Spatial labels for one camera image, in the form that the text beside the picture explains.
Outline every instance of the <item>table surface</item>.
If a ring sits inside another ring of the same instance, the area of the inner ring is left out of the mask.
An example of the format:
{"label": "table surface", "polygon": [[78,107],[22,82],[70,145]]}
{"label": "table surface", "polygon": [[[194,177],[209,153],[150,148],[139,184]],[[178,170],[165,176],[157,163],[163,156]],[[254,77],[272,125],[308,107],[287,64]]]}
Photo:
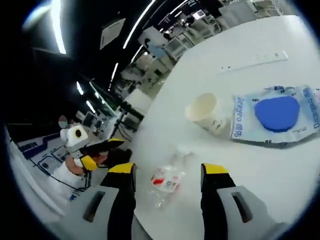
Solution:
{"label": "table surface", "polygon": [[[288,60],[221,73],[257,54],[285,51]],[[164,83],[131,143],[137,170],[135,215],[153,240],[204,237],[201,163],[225,166],[237,186],[260,198],[277,222],[292,223],[311,199],[320,172],[320,138],[289,149],[235,143],[210,135],[184,117],[198,95],[212,92],[225,106],[232,94],[270,86],[320,86],[317,44],[297,16],[248,22],[188,50]],[[179,192],[164,210],[150,207],[153,170],[169,162],[175,146],[194,152]]]}

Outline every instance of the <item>white paper cup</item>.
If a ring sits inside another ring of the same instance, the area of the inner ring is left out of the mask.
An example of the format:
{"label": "white paper cup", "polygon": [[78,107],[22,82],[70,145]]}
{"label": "white paper cup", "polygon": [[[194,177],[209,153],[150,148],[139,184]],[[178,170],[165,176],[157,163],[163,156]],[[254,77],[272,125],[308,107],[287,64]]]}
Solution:
{"label": "white paper cup", "polygon": [[185,117],[204,130],[218,136],[227,124],[227,118],[222,114],[218,103],[214,94],[201,94],[191,105],[186,107]]}

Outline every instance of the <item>blue oval sponge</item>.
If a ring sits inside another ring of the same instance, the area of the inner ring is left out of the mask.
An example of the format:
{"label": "blue oval sponge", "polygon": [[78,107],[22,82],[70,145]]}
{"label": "blue oval sponge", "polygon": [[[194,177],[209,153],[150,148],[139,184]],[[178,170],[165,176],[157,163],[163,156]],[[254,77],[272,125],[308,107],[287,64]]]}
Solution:
{"label": "blue oval sponge", "polygon": [[286,132],[298,121],[300,105],[291,96],[264,99],[254,106],[256,118],[265,129]]}

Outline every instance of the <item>crumpled plastic bottle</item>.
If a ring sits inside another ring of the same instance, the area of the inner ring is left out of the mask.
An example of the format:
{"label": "crumpled plastic bottle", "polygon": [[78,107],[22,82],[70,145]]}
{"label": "crumpled plastic bottle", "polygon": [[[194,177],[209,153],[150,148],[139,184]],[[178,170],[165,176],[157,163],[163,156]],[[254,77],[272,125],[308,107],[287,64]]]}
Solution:
{"label": "crumpled plastic bottle", "polygon": [[152,205],[157,209],[163,209],[171,201],[173,194],[186,175],[186,161],[192,153],[176,150],[167,165],[158,167],[151,178],[151,190],[149,191]]}

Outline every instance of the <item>ceiling light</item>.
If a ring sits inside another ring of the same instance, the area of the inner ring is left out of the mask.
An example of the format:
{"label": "ceiling light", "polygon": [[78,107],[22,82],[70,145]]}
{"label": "ceiling light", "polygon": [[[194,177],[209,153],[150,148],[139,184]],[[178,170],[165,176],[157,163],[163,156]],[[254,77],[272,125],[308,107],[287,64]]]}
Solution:
{"label": "ceiling light", "polygon": [[117,63],[115,64],[115,66],[114,66],[113,73],[112,73],[112,76],[111,76],[111,82],[113,81],[113,79],[114,79],[114,77],[115,77],[118,64],[119,64],[119,63],[117,62]]}
{"label": "ceiling light", "polygon": [[183,4],[185,4],[186,2],[188,2],[188,0],[184,0],[182,3],[180,3],[175,9],[173,9],[169,14],[173,14],[175,12],[175,10],[177,10],[178,8],[180,8]]}
{"label": "ceiling light", "polygon": [[148,12],[148,10],[152,7],[152,5],[156,2],[156,0],[152,0],[148,6],[146,6],[145,10],[141,13],[140,17],[138,18],[138,20],[135,22],[135,24],[133,25],[127,39],[125,40],[124,42],[124,45],[123,45],[123,49],[125,49],[132,37],[132,34],[134,34],[134,31],[136,30],[138,24],[140,23],[140,21],[142,20],[142,18],[144,17],[144,15],[146,15],[146,13]]}
{"label": "ceiling light", "polygon": [[133,58],[131,59],[131,62],[130,62],[131,64],[134,62],[136,56],[138,55],[138,53],[140,52],[140,50],[142,49],[142,47],[143,47],[143,45],[141,45],[141,46],[139,47],[138,51],[136,51],[135,55],[134,55]]}
{"label": "ceiling light", "polygon": [[90,103],[88,100],[87,100],[85,103],[88,105],[88,107],[91,109],[91,111],[95,114],[95,113],[96,113],[96,110],[95,110],[94,107],[91,105],[91,103]]}
{"label": "ceiling light", "polygon": [[51,2],[51,20],[56,44],[58,45],[59,52],[66,54],[64,41],[62,39],[61,26],[60,26],[60,12],[61,0],[52,0]]}
{"label": "ceiling light", "polygon": [[161,24],[161,22],[167,18],[167,16],[168,16],[168,14],[167,14],[167,15],[165,15],[165,17],[164,17],[164,18],[162,18],[162,19],[161,19],[161,21],[158,23],[158,25],[160,25],[160,24]]}
{"label": "ceiling light", "polygon": [[84,91],[82,90],[82,88],[81,88],[81,86],[80,86],[80,84],[79,84],[78,81],[76,82],[76,88],[78,89],[78,91],[79,91],[79,93],[80,93],[81,95],[84,94]]}
{"label": "ceiling light", "polygon": [[149,20],[150,20],[150,19],[153,19],[154,15],[158,12],[158,10],[159,10],[159,9],[163,6],[163,4],[165,4],[166,2],[167,2],[167,0],[163,1],[163,2],[161,3],[161,5],[160,5],[155,11],[153,11],[152,15],[149,17],[148,21],[146,21],[146,23],[143,25],[142,29],[145,29],[145,28],[146,28],[147,24],[149,23]]}
{"label": "ceiling light", "polygon": [[180,14],[182,14],[182,11],[178,12],[176,15],[174,15],[174,17],[178,17]]}

